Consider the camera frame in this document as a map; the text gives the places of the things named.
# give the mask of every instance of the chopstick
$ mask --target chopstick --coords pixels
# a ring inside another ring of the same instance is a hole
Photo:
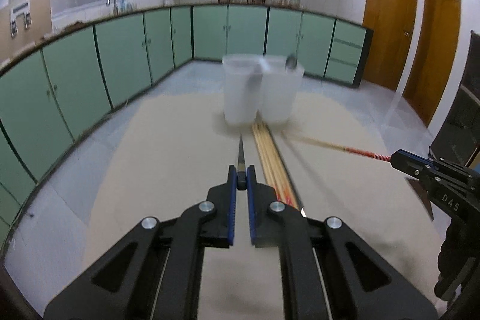
[[[359,150],[357,148],[352,148],[352,147],[344,147],[344,146],[339,145],[339,144],[328,143],[326,141],[321,141],[321,140],[313,139],[313,138],[306,137],[306,136],[292,135],[290,133],[287,134],[283,131],[282,131],[282,136],[284,136],[287,139],[301,141],[302,143],[305,143],[305,144],[316,145],[316,146],[319,146],[319,147],[329,148],[331,150],[336,150],[336,151],[353,153],[355,155],[366,156],[367,158],[371,158],[371,159],[383,160],[384,162],[389,162],[390,158],[391,158],[391,156],[380,155],[378,153]]]
[[[255,123],[252,131],[267,185],[275,189],[279,201],[299,210],[292,184],[266,124]]]

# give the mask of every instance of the translucent plastic container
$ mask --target translucent plastic container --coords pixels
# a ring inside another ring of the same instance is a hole
[[[263,66],[260,114],[268,124],[281,124],[288,120],[302,84],[305,69],[300,64],[295,69],[286,69],[286,59],[266,58],[267,67]]]
[[[262,67],[260,56],[223,57],[224,112],[229,125],[252,124],[260,108]]]

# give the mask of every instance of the upper wall cabinet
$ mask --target upper wall cabinet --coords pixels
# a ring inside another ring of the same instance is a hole
[[[98,65],[93,28],[47,45],[43,56],[60,110],[77,139],[111,110]]]
[[[37,180],[73,143],[40,52],[0,78],[0,118],[20,158]]]

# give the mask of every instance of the wooden door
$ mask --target wooden door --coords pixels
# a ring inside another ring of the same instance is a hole
[[[155,83],[173,69],[170,9],[150,11],[144,18],[148,58]]]
[[[0,78],[0,118],[37,180],[73,143],[53,98],[40,51]]]
[[[43,48],[46,70],[76,139],[110,110],[91,27]]]
[[[270,9],[267,55],[288,56],[297,53],[301,11]]]
[[[267,8],[229,6],[226,53],[263,55]]]
[[[143,16],[125,16],[95,26],[106,87],[114,107],[151,85]]]
[[[193,9],[195,58],[222,60],[227,50],[227,6]]]
[[[191,59],[191,15],[190,7],[173,7],[172,39],[175,67]]]
[[[373,29],[363,78],[396,90],[410,49],[417,0],[367,0],[363,26]]]
[[[404,97],[428,126],[457,51],[460,0],[425,0],[421,29]]]
[[[298,45],[298,61],[305,72],[323,77],[332,43],[335,19],[315,14],[303,14]]]

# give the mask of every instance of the cabinet door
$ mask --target cabinet door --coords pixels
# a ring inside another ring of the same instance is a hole
[[[73,137],[78,138],[111,110],[98,65],[93,28],[43,48],[55,97]]]
[[[23,169],[2,132],[0,132],[0,183],[20,204],[25,202],[35,186],[35,182]]]
[[[305,72],[316,76],[325,73],[334,23],[333,18],[303,14],[298,61],[305,67]]]
[[[222,60],[227,46],[227,6],[193,9],[195,58]]]
[[[11,225],[19,210],[20,204],[0,185],[0,217],[3,221]]]
[[[144,18],[150,70],[156,82],[173,69],[170,9],[150,11]]]
[[[21,159],[37,179],[72,144],[40,52],[0,78],[0,118]]]
[[[171,9],[173,56],[175,67],[191,59],[191,12],[190,7]]]
[[[227,53],[263,55],[267,8],[229,6]]]
[[[354,65],[340,63],[334,59],[328,60],[325,77],[338,80],[346,84],[352,84],[357,73],[357,67]]]
[[[301,11],[270,9],[267,55],[288,56],[297,53]]]
[[[118,106],[151,85],[143,16],[125,16],[95,29],[106,87]]]

